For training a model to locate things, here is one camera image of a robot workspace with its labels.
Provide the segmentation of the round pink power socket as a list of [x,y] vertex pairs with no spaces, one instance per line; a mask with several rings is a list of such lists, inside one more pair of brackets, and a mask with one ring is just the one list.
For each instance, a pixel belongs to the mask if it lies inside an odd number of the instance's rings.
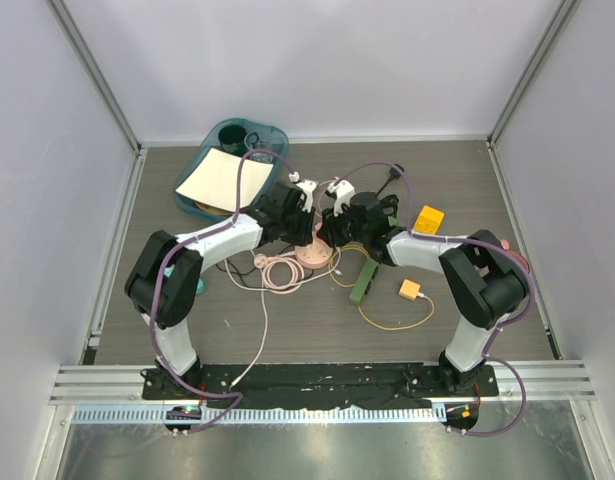
[[324,268],[332,258],[333,249],[319,238],[306,246],[296,246],[294,254],[298,263],[308,269]]

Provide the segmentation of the green power strip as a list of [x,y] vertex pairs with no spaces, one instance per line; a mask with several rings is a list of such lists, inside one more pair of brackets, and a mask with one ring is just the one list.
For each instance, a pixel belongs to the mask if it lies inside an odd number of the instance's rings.
[[348,300],[354,306],[361,306],[368,295],[372,282],[377,276],[379,263],[368,258],[353,285]]

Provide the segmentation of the yellow cube socket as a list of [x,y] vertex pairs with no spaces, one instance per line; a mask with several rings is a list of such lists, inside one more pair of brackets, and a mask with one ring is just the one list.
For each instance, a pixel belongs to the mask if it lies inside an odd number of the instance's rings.
[[417,233],[435,235],[440,230],[444,216],[442,211],[425,205],[414,222],[413,230]]

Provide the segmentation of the yellow charger plug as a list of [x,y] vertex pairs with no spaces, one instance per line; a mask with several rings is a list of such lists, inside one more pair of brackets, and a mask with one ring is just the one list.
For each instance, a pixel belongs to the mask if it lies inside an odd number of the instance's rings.
[[421,285],[409,279],[404,279],[398,295],[409,301],[415,301],[418,298],[424,298],[425,295],[421,292]]

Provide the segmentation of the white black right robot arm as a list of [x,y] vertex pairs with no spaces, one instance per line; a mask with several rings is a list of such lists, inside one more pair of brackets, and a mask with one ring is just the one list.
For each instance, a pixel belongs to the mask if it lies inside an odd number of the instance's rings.
[[440,237],[392,222],[387,205],[373,192],[341,195],[329,188],[334,204],[323,210],[318,237],[333,248],[358,243],[374,261],[442,274],[460,319],[441,352],[438,380],[452,395],[464,393],[486,362],[499,329],[522,302],[533,299],[531,279],[522,263],[502,248],[488,230],[466,237]]

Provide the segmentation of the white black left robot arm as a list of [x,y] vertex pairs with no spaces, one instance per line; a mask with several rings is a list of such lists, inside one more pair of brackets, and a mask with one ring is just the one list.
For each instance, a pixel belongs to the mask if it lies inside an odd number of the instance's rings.
[[305,246],[312,240],[317,183],[277,183],[227,220],[197,232],[153,233],[124,287],[147,323],[166,388],[177,398],[199,389],[202,364],[191,344],[187,317],[202,273],[229,257],[275,241]]

